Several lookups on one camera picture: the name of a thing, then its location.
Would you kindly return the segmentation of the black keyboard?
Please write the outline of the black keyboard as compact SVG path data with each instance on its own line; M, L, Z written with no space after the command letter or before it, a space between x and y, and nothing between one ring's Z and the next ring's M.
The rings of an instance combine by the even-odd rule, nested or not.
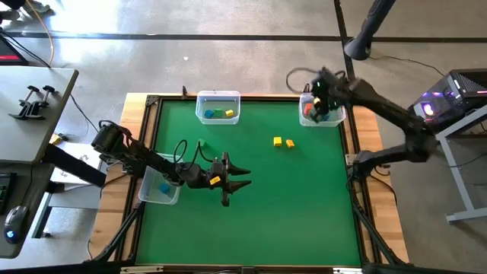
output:
M0 215L5 213L16 178L16 173L0 173Z

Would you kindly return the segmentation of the black computer mouse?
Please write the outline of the black computer mouse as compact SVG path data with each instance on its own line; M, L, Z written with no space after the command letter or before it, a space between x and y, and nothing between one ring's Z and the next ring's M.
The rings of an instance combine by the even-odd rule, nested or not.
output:
M28 207L18 205L14 207L5 219L4 236L9 244L18 244L25 236L25 223Z

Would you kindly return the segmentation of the clear plastic bin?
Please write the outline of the clear plastic bin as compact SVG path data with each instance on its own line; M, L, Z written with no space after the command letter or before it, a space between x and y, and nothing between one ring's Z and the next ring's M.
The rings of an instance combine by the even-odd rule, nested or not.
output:
M310 119L309 116L305 116L303 114L304 105L311 104L313 102L313 97L310 93L303 93L300 95L299 100L299 122L302 126L307 127L336 127L346 118L345 108L340 107L337 110L333 111L330 115L330 119L328 121L323 121L321 123L315 123L313 120Z
M207 119L206 110L222 109L222 116ZM233 110L233 116L226 116L227 110ZM200 91L196 98L196 116L205 125L236 125L240 119L240 93L238 91Z
M158 189L161 183L170 186L169 193L161 193ZM142 178L142 185L138 192L138 198L143 202L173 206L177 203L180 195L180 187L173 186L166 180L161 172L147 166Z

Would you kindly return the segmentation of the black desk leg beam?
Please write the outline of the black desk leg beam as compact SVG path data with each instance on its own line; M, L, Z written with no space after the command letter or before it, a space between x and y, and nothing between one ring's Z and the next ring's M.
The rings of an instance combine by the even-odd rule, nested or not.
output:
M47 145L42 162L53 164L55 167L92 185L102 187L105 183L106 174L71 156L55 145Z

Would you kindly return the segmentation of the black screw clamp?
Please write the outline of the black screw clamp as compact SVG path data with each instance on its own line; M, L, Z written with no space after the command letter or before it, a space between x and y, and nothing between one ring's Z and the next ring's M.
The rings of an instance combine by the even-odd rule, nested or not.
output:
M44 86L43 90L45 91L45 93L43 95L43 99L42 100L35 100L31 103L31 108L29 109L29 113L27 114L27 119L35 119L35 120L45 119L44 116L40 115L40 109L46 108L49 106L47 99L48 99L49 95L54 94L56 92L56 90L49 85Z
M29 90L27 96L22 99L22 100L19 100L19 105L22 107L21 111L19 114L11 114L9 113L9 116L15 118L15 119L19 119L19 120L26 120L27 119L27 114L29 113L29 109L31 108L31 103L29 102L29 99L31 97L31 95L33 93L39 93L40 90L32 85L29 85L27 87L27 89Z

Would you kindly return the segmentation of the white metal bracket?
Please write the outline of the white metal bracket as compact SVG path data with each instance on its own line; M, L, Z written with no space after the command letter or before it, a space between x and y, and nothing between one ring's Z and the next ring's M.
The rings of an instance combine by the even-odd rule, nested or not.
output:
M375 272L365 268L336 267L333 268L333 274L375 274Z

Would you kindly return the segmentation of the black computer with lights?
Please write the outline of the black computer with lights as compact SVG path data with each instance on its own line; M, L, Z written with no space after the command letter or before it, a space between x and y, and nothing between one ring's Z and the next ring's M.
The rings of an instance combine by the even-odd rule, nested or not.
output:
M423 93L408 112L440 132L487 104L487 68L454 69Z

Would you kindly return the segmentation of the dark grey desk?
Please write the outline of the dark grey desk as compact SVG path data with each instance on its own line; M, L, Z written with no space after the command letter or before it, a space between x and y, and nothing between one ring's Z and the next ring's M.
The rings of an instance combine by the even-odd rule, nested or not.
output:
M16 178L9 186L4 210L0 211L0 259L14 259L24 245L30 226L49 184L54 167L51 164L0 164L0 174L13 173ZM23 235L17 244L7 242L4 229L8 212L16 206L27 207L22 224Z

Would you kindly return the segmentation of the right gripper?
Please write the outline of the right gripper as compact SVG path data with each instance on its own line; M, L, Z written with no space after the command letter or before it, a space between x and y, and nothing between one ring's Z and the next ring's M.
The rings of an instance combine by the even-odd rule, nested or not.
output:
M326 102L328 105L328 114L330 116L333 111L340 107L340 102L335 95L339 87L343 85L345 80L345 72L343 70L332 72L327 67L322 67L316 78L311 82L311 93L313 96L318 97L322 102ZM315 115L315 123L323 122L323 114L320 108L313 107L312 113Z

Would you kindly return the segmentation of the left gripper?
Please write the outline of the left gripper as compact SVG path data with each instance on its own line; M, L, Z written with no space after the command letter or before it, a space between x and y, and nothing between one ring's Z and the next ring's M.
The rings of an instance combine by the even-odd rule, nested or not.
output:
M229 174L238 176L244 174L250 174L251 171L243 168L236 167L232 163L230 163L229 156L227 152L222 154L220 160L215 158L212 162L212 165L208 172L208 183L209 189L213 190L215 188L221 188L221 204L224 207L228 207L230 205L229 194L233 194L237 192L239 189L249 185L252 183L251 180L240 180L240 181L230 181L228 179L228 165L229 165ZM216 183L215 185L210 184L210 179L213 177L220 177L221 181Z

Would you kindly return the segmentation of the black floor stand pole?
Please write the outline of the black floor stand pole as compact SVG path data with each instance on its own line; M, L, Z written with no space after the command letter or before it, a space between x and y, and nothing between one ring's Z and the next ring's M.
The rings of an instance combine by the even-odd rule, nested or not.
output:
M374 0L362 23L361 31L345 44L344 52L348 57L359 61L370 57L373 37L395 2L396 0Z

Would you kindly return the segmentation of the white sheet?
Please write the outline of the white sheet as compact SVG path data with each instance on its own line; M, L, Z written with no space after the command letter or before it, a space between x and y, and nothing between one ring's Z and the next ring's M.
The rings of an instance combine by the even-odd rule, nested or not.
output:
M58 145L64 152L83 161L89 166L99 169L101 159L100 153L96 152L89 144L63 142ZM55 168L50 180L54 183L67 183L67 184L82 184L87 185L88 182L76 177L73 174L65 172L59 168Z

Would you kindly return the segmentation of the black device with red strip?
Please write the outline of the black device with red strip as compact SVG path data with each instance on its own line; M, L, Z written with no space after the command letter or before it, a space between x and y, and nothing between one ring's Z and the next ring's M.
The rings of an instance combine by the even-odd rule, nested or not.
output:
M0 65L28 65L28 61L0 36Z

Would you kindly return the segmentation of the grey metal table frame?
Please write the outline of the grey metal table frame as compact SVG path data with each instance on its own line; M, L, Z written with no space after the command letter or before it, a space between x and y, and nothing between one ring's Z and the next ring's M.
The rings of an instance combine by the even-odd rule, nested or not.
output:
M453 175L454 181L457 185L457 189L459 190L460 197L463 201L463 204L466 208L465 211L456 212L449 215L445 215L448 223L453 223L456 221L464 221L468 219L474 218L482 218L487 217L487 207L482 207L476 209L473 205L473 202L469 196L469 193L466 188L466 184L462 178L462 174L460 172L460 168L466 163L458 164L454 158L454 154L450 148L448 137L453 135L456 132L459 132L461 129L466 127L471 127L472 124L481 121L481 119L487 116L487 105L474 110L471 114L463 117L462 119L458 120L457 122L449 125L445 129L441 130L439 133L436 134L436 139L440 142L440 145L444 151L445 158L447 160L447 166L450 168L450 171Z

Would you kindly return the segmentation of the black diagonal frame strut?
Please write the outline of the black diagonal frame strut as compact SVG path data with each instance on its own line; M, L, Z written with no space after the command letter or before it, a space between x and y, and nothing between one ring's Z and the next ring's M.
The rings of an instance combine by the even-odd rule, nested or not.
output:
M106 245L97 256L89 259L88 262L107 262L115 252L116 248L123 242L123 239L126 237L126 234L132 224L143 215L142 212L144 209L145 203L139 203L122 222L118 231L114 234L108 245Z
M405 266L407 262L401 260L382 237L374 222L373 209L366 179L350 177L346 183L350 192L352 211L358 219L358 227L364 226L368 232L375 263L382 264L382 257L391 266Z

